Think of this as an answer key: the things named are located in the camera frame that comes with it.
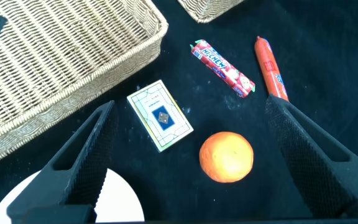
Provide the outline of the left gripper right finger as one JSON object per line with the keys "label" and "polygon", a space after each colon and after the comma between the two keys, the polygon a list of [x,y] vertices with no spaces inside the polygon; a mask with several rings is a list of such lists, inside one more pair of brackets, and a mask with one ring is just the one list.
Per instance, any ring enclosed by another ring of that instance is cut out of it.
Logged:
{"label": "left gripper right finger", "polygon": [[312,214],[358,218],[358,156],[289,101],[270,95],[269,128]]}

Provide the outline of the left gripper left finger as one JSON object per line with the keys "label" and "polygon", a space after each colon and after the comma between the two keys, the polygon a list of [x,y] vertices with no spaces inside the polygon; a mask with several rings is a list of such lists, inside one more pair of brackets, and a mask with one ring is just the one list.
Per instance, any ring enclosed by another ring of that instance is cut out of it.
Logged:
{"label": "left gripper left finger", "polygon": [[99,106],[7,207],[12,222],[95,222],[112,158],[114,101]]}

